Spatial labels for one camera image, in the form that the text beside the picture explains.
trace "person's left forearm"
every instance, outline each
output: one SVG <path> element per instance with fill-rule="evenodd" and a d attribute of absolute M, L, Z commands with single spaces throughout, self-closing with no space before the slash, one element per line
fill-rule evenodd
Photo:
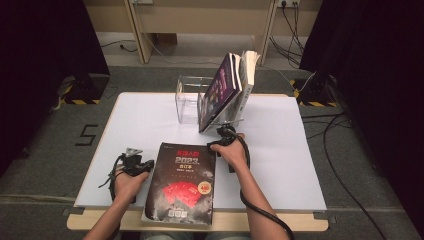
<path fill-rule="evenodd" d="M 117 196 L 84 239 L 107 239 L 119 226 L 131 200 Z"/>

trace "black curtain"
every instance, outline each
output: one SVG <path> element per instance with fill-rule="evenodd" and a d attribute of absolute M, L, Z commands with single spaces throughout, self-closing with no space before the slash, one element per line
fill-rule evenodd
<path fill-rule="evenodd" d="M 2 2 L 0 32 L 3 173 L 28 146 L 65 77 L 109 69 L 82 0 Z"/>
<path fill-rule="evenodd" d="M 368 1 L 353 25 L 340 24 L 349 6 L 323 1 L 300 68 L 337 77 L 373 161 L 424 236 L 424 1 Z"/>

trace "person's left hand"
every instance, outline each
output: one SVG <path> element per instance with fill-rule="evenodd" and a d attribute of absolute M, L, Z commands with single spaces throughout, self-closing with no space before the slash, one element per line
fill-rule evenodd
<path fill-rule="evenodd" d="M 116 198 L 124 198 L 131 202 L 140 191 L 141 185 L 149 177 L 150 173 L 144 172 L 138 176 L 131 177 L 121 172 L 122 171 L 115 172 L 115 196 Z"/>

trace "white tabletop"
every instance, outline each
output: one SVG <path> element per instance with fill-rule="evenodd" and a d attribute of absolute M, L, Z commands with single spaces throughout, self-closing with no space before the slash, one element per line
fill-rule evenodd
<path fill-rule="evenodd" d="M 127 147 L 142 149 L 143 161 L 156 159 L 162 142 L 206 145 L 219 139 L 214 129 L 198 133 L 196 124 L 180 124 L 175 94 L 122 93 L 118 97 L 92 159 L 75 205 L 104 208 L 111 204 L 107 179 L 114 161 Z M 237 132 L 246 134 L 251 171 L 276 210 L 326 210 L 296 99 L 251 95 Z M 134 207 L 143 207 L 150 181 Z M 218 158 L 214 208 L 244 209 L 236 175 Z"/>

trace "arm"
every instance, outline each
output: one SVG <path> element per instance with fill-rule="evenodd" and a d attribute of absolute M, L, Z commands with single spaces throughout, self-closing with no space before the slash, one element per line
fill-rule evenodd
<path fill-rule="evenodd" d="M 276 216 L 265 195 L 246 164 L 246 156 L 240 141 L 235 140 L 229 146 L 214 144 L 211 149 L 217 151 L 235 170 L 245 198 L 255 205 Z M 250 234 L 253 239 L 289 239 L 286 231 L 277 223 L 253 211 L 246 209 Z"/>
<path fill-rule="evenodd" d="M 144 172 L 131 177 L 126 173 L 119 174 L 115 181 L 116 197 L 112 205 L 103 213 L 94 227 L 84 239 L 107 239 L 119 226 L 124 213 L 127 211 L 135 195 L 140 191 L 141 184 L 149 176 Z"/>

